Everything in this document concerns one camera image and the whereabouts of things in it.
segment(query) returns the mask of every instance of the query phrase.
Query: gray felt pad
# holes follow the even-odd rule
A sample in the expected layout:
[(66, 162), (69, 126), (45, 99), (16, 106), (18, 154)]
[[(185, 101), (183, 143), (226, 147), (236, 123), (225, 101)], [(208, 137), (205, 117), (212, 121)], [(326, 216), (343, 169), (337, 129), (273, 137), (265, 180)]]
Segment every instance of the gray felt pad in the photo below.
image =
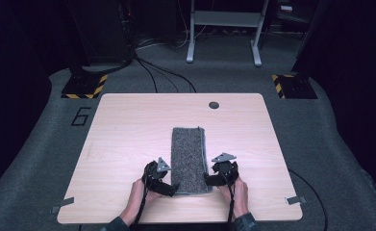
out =
[(203, 128), (173, 128), (171, 184), (180, 184), (178, 194), (208, 193), (203, 173), (208, 172)]

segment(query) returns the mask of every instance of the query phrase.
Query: dark background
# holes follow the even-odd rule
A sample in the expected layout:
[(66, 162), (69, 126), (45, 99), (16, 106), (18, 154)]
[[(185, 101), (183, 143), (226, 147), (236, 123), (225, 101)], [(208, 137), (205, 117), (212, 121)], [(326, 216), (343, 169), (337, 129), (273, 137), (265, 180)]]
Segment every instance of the dark background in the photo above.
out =
[[(201, 2), (198, 8), (211, 5), (210, 1), (198, 2)], [(233, 7), (225, 5), (230, 1), (216, 2), (215, 10), (248, 11), (259, 7), (255, 1), (236, 1)], [(152, 8), (167, 6), (148, 11), (151, 14), (143, 13), (146, 11), (143, 6), (148, 3), (143, 0), (135, 3), (139, 5), (136, 15), (139, 13), (148, 19), (165, 15), (163, 20), (155, 22), (159, 23), (156, 25), (160, 28), (159, 34), (178, 34), (184, 30), (176, 1), (150, 1)], [(181, 0), (181, 5), (188, 19), (189, 1)], [(87, 11), (102, 13), (95, 7)], [(141, 28), (146, 27), (143, 25), (146, 18), (138, 20)], [(85, 21), (84, 25), (85, 30), (109, 35), (120, 30), (118, 23), (92, 28)], [(161, 31), (162, 24), (171, 26)], [(123, 45), (120, 42), (111, 47), (122, 49)], [(93, 54), (98, 61), (104, 51)], [(111, 61), (115, 63), (116, 59), (123, 58), (121, 54), (118, 56), (111, 57)], [(0, 177), (47, 103), (51, 91), (48, 76), (74, 64), (89, 65), (90, 60), (90, 51), (65, 1), (0, 0)], [(376, 1), (321, 0), (305, 48), (293, 70), (309, 73), (325, 89), (339, 133), (376, 182)]]

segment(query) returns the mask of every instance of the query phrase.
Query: sleeve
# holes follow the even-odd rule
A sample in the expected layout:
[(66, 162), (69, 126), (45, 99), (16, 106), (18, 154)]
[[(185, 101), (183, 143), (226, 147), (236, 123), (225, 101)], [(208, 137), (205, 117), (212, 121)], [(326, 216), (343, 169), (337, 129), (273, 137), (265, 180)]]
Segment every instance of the sleeve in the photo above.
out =
[(235, 226), (237, 231), (260, 231), (260, 228), (251, 213), (236, 218)]
[(120, 217), (116, 217), (100, 231), (130, 231), (130, 228)]

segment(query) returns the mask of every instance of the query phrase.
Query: human hand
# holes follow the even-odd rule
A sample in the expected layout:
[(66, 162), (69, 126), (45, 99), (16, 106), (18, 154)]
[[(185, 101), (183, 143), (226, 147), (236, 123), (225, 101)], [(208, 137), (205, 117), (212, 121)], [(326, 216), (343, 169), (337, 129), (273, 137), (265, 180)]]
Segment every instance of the human hand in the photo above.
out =
[[(224, 201), (230, 204), (231, 196), (230, 191), (227, 186), (217, 187), (220, 189), (223, 195)], [(249, 213), (248, 211), (248, 187), (247, 183), (241, 180), (240, 177), (236, 180), (235, 184), (232, 185), (232, 192), (234, 192), (235, 206), (233, 208), (233, 214), (235, 218), (238, 218), (244, 214)]]
[[(141, 179), (138, 179), (136, 182), (133, 183), (133, 187), (131, 188), (131, 193), (130, 197), (128, 198), (127, 207), (125, 207), (124, 211), (119, 215), (119, 217), (122, 218), (122, 220), (128, 226), (130, 226), (137, 218), (140, 202), (143, 198), (143, 193), (143, 182)], [(151, 204), (155, 199), (159, 197), (161, 197), (159, 193), (149, 191), (148, 195), (146, 195), (145, 206)]]

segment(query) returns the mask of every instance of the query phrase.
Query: wooden table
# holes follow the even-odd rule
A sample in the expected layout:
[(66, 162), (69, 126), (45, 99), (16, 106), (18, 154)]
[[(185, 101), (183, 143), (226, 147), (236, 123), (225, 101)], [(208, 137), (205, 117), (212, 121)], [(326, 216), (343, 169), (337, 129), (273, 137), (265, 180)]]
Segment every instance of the wooden table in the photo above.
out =
[[(210, 102), (218, 109), (211, 109)], [(237, 156), (256, 220), (297, 220), (299, 204), (263, 97), (257, 93), (110, 93), (101, 98), (64, 198), (60, 223), (107, 223), (125, 208), (132, 183), (159, 157), (170, 164), (172, 128), (202, 127), (208, 167), (222, 152)], [(163, 179), (170, 184), (171, 171)], [(162, 197), (140, 222), (224, 222), (221, 193)]]

